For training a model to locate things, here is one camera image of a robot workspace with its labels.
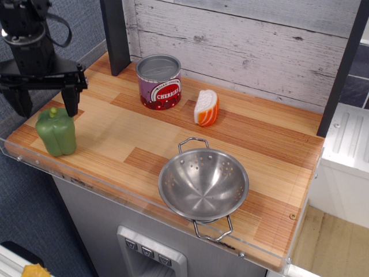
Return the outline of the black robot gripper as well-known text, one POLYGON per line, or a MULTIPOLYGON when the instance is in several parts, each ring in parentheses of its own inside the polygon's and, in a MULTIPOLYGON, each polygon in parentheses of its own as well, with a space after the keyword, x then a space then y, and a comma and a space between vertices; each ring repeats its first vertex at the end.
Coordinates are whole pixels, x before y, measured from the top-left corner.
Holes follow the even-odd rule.
MULTIPOLYGON (((58 56, 46 38, 34 42, 20 38, 18 42, 8 40, 7 44, 13 59, 1 62, 1 84, 29 89, 62 89, 68 116, 77 115, 79 92, 87 88, 85 66, 58 56)), ((2 88, 1 93, 18 115, 31 116, 33 103, 28 90, 2 88)))

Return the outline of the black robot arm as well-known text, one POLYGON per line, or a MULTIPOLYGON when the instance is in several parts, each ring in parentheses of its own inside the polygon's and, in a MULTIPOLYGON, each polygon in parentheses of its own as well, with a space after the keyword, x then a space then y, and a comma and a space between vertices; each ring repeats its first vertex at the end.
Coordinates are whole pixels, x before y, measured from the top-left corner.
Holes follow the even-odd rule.
POLYGON ((50 1, 1 1, 1 35, 13 59, 1 62, 1 94, 15 112, 29 118, 30 90, 59 89, 70 117, 77 115, 80 93, 88 87, 85 66, 55 53, 47 20, 69 24, 49 13, 50 1))

